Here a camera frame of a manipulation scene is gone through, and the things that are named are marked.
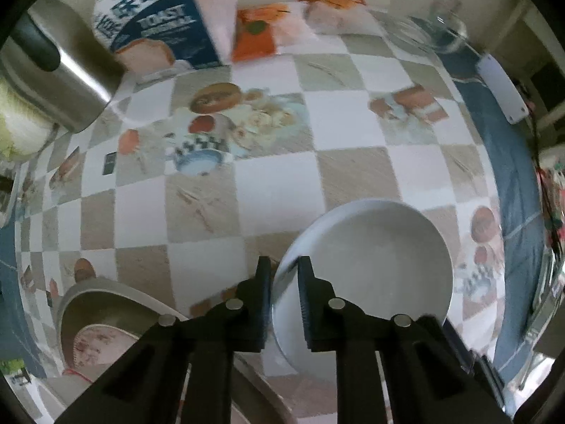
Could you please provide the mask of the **toast bread bag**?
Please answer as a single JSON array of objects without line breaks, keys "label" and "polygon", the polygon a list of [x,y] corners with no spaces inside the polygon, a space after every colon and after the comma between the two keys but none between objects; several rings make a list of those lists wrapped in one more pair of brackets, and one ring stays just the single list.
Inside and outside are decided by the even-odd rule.
[{"label": "toast bread bag", "polygon": [[238,0],[96,0],[96,39],[140,81],[231,61]]}]

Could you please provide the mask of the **strawberry pattern red-rimmed bowl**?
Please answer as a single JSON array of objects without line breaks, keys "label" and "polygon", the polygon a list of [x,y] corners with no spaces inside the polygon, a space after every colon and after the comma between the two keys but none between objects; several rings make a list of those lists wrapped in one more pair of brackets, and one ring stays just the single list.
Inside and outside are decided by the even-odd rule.
[{"label": "strawberry pattern red-rimmed bowl", "polygon": [[96,366],[64,370],[62,376],[37,380],[37,391],[53,420],[64,412],[98,377]]}]

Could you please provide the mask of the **large stainless steel plate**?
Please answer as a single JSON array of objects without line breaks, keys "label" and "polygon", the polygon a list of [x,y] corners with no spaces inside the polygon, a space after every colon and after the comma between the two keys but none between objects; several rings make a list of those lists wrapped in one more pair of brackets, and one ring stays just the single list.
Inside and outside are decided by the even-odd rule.
[{"label": "large stainless steel plate", "polygon": [[[141,337],[160,316],[187,317],[161,301],[117,281],[90,278],[73,285],[58,300],[55,328],[58,352],[64,366],[75,370],[74,344],[79,331],[93,324],[125,332],[131,339]],[[241,354],[234,356],[232,373],[234,411],[247,423],[295,423],[296,418],[283,401],[260,378]]]}]

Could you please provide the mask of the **small white round bowl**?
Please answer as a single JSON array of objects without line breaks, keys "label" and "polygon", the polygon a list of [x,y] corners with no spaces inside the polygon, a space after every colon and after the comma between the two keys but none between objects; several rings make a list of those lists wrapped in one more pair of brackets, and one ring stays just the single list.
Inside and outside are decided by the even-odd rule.
[{"label": "small white round bowl", "polygon": [[389,320],[433,315],[445,320],[453,294],[444,238],[420,211],[399,201],[360,199],[313,222],[291,244],[274,278],[272,326],[286,362],[298,373],[333,381],[335,360],[304,340],[296,260],[310,257],[317,278],[365,313]]}]

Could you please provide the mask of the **orange snack packet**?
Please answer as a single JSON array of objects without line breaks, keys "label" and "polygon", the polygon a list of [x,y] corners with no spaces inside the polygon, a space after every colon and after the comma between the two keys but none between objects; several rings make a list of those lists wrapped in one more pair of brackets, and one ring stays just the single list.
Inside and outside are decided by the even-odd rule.
[{"label": "orange snack packet", "polygon": [[382,35],[365,0],[298,1],[305,4],[305,21],[317,35]]},{"label": "orange snack packet", "polygon": [[304,2],[279,2],[238,10],[232,62],[271,57],[281,47],[316,39],[306,8]]}]

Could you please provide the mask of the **stainless steel thermos jug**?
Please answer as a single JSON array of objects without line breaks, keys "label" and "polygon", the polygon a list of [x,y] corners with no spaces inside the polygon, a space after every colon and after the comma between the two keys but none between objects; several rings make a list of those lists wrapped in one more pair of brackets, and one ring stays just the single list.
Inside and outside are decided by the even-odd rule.
[{"label": "stainless steel thermos jug", "polygon": [[60,0],[36,0],[1,48],[1,74],[52,122],[78,133],[105,111],[125,68]]}]

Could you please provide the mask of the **floral rimmed round plate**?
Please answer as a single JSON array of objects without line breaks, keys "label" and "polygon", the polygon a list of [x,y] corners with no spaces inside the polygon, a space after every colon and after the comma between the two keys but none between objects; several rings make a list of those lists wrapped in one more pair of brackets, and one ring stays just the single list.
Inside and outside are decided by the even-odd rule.
[{"label": "floral rimmed round plate", "polygon": [[121,328],[90,324],[78,331],[72,347],[73,367],[107,366],[116,362],[139,340]]}]

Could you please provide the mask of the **napa cabbage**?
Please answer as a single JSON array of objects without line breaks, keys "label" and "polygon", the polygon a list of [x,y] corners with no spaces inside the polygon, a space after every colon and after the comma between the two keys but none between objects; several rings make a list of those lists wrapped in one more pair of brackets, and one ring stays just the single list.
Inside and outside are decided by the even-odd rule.
[{"label": "napa cabbage", "polygon": [[55,132],[55,124],[22,99],[5,78],[0,85],[1,159],[24,162],[42,150]]}]

